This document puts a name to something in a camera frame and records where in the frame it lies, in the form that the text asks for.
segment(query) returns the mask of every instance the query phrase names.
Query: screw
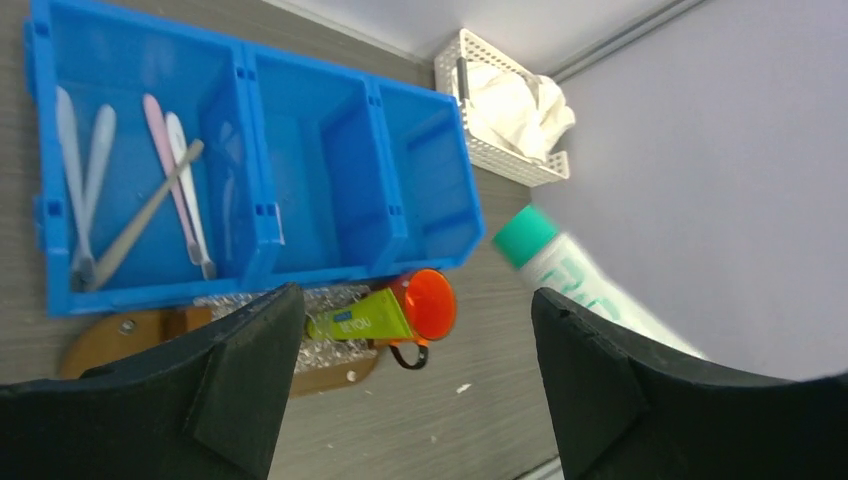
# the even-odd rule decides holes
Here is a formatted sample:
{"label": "screw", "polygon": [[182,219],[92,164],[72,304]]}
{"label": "screw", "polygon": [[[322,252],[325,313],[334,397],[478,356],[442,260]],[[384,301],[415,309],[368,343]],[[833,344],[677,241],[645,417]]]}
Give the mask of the screw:
{"label": "screw", "polygon": [[118,329],[124,335],[132,334],[133,330],[135,330],[135,320],[124,320],[121,322],[121,327]]}

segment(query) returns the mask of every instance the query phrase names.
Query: white cloth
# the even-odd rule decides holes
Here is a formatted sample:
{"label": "white cloth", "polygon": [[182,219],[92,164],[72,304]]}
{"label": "white cloth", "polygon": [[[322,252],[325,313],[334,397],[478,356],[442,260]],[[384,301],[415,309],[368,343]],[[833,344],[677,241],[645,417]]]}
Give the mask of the white cloth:
{"label": "white cloth", "polygon": [[[482,62],[468,62],[467,71],[468,129],[475,137],[545,162],[562,134],[574,126],[574,112],[550,78],[528,82]],[[457,91],[456,73],[453,77]]]}

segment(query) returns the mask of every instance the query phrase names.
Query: white wire basket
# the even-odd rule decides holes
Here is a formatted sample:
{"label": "white wire basket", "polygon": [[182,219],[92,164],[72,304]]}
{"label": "white wire basket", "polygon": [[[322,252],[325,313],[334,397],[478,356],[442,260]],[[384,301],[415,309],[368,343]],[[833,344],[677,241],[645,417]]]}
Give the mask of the white wire basket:
{"label": "white wire basket", "polygon": [[536,77],[518,62],[464,28],[436,56],[436,90],[453,95],[459,102],[471,163],[528,187],[567,179],[568,155],[565,151],[548,155],[547,161],[541,163],[492,145],[471,133],[468,128],[467,62],[484,62],[503,71],[515,72],[529,82],[535,82]]}

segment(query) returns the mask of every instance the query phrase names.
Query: crumpled foil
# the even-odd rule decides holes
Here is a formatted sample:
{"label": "crumpled foil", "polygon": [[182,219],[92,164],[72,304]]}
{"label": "crumpled foil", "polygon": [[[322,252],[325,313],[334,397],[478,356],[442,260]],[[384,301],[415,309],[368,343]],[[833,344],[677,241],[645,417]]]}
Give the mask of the crumpled foil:
{"label": "crumpled foil", "polygon": [[[337,285],[304,290],[306,321],[313,321],[320,313],[354,304],[370,292],[371,289],[367,285]],[[236,293],[202,297],[195,299],[194,304],[198,307],[209,307],[212,310],[212,319],[217,320],[260,296],[262,296],[261,293]],[[369,349],[365,340],[334,341],[304,338],[300,344],[294,373],[308,372],[376,356],[377,352]]]}

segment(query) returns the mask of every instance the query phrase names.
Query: blue storage bin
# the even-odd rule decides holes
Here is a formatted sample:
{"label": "blue storage bin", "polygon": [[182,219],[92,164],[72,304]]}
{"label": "blue storage bin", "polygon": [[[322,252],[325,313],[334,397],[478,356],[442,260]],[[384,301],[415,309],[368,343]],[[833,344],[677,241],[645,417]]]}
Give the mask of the blue storage bin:
{"label": "blue storage bin", "polygon": [[[224,35],[80,0],[32,0],[24,27],[28,86],[38,107],[43,190],[36,199],[39,244],[47,257],[51,316],[190,304],[197,296],[256,288],[273,258],[243,44]],[[189,142],[205,142],[192,166],[218,279],[189,261],[170,195],[114,277],[99,291],[71,289],[77,235],[56,127],[56,88],[74,103],[82,161],[97,109],[110,104],[117,131],[92,224],[95,258],[141,209],[165,175],[142,95],[175,112]]]}
{"label": "blue storage bin", "polygon": [[258,154],[279,209],[266,287],[385,274],[406,237],[364,73],[249,46]]}
{"label": "blue storage bin", "polygon": [[465,263],[485,234],[456,100],[375,78],[408,238],[388,274]]}

